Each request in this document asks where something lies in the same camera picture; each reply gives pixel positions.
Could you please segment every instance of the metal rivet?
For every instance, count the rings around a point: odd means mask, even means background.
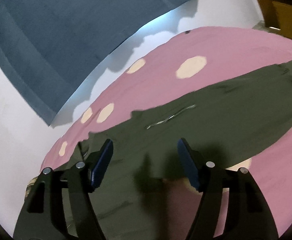
[[[51,172],[51,168],[47,167],[47,168],[44,168],[42,170],[43,174],[48,174],[49,172]]]
[[[213,163],[213,162],[207,162],[206,163],[206,166],[209,167],[209,168],[213,168],[213,167],[215,167],[215,163]]]
[[[246,173],[248,173],[248,169],[245,168],[245,167],[241,167],[240,168],[240,172],[243,173],[243,174],[246,174]]]
[[[85,163],[84,162],[78,162],[78,163],[76,163],[76,167],[79,168],[79,169],[83,168],[84,166],[85,166]]]

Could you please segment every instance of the dark green cloth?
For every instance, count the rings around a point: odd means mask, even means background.
[[[207,160],[227,168],[262,152],[291,127],[292,61],[134,111],[130,120],[90,133],[64,168],[82,160],[84,153],[99,150],[110,138],[113,158],[101,187],[90,195],[103,231],[109,239],[162,240],[168,229],[161,179],[184,177],[176,147],[181,137]],[[66,215],[72,231],[69,208]]]

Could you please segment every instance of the pink polka dot cloth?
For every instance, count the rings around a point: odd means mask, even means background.
[[[292,60],[292,40],[263,31],[201,27],[181,33],[136,61],[91,104],[46,155],[41,169],[67,162],[78,141],[130,118],[134,110],[163,105],[186,93]],[[252,157],[249,170],[261,188],[279,235],[292,223],[292,128],[275,144]],[[223,232],[224,193],[215,235]],[[177,181],[170,185],[170,239],[185,239],[200,195]]]

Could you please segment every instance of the blue fabric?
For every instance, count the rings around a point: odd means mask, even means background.
[[[0,67],[50,124],[140,27],[189,0],[0,0]]]

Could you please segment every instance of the polka dot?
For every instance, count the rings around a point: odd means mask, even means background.
[[[179,79],[190,78],[202,70],[206,64],[206,57],[196,56],[189,58],[176,71],[176,77]]]
[[[61,145],[61,148],[59,150],[59,156],[64,156],[65,152],[66,152],[66,147],[67,147],[67,142],[63,142],[63,144]]]
[[[87,120],[93,115],[93,110],[89,107],[83,114],[80,122],[81,123],[86,123]]]
[[[130,68],[127,70],[127,74],[135,73],[137,70],[139,70],[142,66],[144,66],[146,63],[145,59],[140,58],[137,60],[133,65],[130,66]]]
[[[107,106],[105,106],[101,110],[96,122],[97,123],[104,122],[108,118],[108,116],[110,116],[111,112],[113,112],[113,110],[114,110],[114,103],[110,103]]]
[[[227,170],[237,171],[241,167],[245,167],[245,168],[248,169],[251,166],[251,164],[252,164],[252,158],[249,158],[249,159],[247,159],[247,160],[245,160],[245,161],[243,161],[243,162],[241,162],[239,164],[236,164],[236,165],[234,165],[232,167],[227,168]],[[195,188],[192,187],[192,185],[190,185],[190,182],[189,182],[188,178],[183,178],[183,182],[184,182],[185,187],[189,191],[195,193],[196,195],[202,195],[203,194],[202,192],[196,191]],[[229,191],[229,188],[224,188],[223,189],[223,192],[227,192],[227,191]]]

